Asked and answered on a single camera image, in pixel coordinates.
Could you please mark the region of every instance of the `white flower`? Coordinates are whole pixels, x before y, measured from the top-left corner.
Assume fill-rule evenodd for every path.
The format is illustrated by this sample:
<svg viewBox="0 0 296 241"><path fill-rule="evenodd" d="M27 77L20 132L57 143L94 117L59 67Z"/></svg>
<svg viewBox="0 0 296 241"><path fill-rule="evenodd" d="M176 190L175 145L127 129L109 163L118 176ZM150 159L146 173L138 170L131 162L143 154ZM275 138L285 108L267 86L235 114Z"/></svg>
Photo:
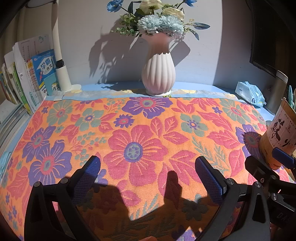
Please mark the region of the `white flower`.
<svg viewBox="0 0 296 241"><path fill-rule="evenodd" d="M140 9L145 13L149 14L152 10L160 9L164 6L161 0L143 0L140 4Z"/></svg>
<svg viewBox="0 0 296 241"><path fill-rule="evenodd" d="M170 36L182 36L184 33L184 28L181 20L174 15L161 16L160 29Z"/></svg>
<svg viewBox="0 0 296 241"><path fill-rule="evenodd" d="M185 15L184 15L183 11L180 11L179 9L176 9L173 7L165 8L163 10L163 15L167 15L167 14L177 16L181 21L184 21Z"/></svg>
<svg viewBox="0 0 296 241"><path fill-rule="evenodd" d="M156 15L142 17L138 21L138 30L140 34L157 34L160 28L160 18Z"/></svg>

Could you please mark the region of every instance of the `lamp head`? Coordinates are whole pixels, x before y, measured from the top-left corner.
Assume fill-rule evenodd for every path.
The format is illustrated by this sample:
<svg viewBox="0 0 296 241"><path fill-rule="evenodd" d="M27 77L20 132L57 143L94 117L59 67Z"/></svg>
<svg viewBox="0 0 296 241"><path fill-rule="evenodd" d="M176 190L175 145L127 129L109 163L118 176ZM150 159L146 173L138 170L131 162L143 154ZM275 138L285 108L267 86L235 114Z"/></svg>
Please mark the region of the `lamp head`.
<svg viewBox="0 0 296 241"><path fill-rule="evenodd" d="M28 7L28 8L39 7L39 6L45 5L50 2L54 2L54 1L55 0L30 0L27 3L26 7Z"/></svg>

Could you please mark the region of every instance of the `orange floral tablecloth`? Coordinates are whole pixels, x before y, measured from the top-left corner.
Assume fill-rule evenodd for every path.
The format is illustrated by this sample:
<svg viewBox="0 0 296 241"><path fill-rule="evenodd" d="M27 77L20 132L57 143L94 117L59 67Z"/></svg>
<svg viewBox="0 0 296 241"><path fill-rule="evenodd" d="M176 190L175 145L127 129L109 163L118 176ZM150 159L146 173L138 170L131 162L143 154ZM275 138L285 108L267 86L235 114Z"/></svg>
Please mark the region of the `orange floral tablecloth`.
<svg viewBox="0 0 296 241"><path fill-rule="evenodd" d="M44 101L7 166L0 211L23 240L32 185L57 183L97 155L101 170L78 209L101 240L192 241L218 208L195 159L203 155L226 178L252 184L244 161L250 153L259 158L265 130L256 109L230 99ZM289 181L285 170L278 173ZM57 214L68 232L58 207Z"/></svg>

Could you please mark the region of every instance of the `bottle cap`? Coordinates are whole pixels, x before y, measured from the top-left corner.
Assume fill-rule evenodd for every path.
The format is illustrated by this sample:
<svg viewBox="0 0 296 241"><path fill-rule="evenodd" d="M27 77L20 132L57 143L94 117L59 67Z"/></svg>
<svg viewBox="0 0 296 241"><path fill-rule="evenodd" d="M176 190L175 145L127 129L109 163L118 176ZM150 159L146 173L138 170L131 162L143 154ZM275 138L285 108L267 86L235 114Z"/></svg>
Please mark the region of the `bottle cap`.
<svg viewBox="0 0 296 241"><path fill-rule="evenodd" d="M286 76L283 72L277 71L276 76L279 77L282 81L284 81L286 84L288 83L288 76Z"/></svg>

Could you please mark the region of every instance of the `blue book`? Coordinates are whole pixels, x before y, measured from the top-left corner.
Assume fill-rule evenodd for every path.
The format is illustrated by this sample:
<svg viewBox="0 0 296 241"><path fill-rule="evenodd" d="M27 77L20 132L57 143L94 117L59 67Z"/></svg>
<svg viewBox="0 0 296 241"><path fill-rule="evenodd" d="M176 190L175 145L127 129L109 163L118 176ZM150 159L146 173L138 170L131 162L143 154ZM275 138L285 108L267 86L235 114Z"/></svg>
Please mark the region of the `blue book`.
<svg viewBox="0 0 296 241"><path fill-rule="evenodd" d="M54 50L51 49L37 54L31 59L42 97L52 95L53 90L59 90Z"/></svg>

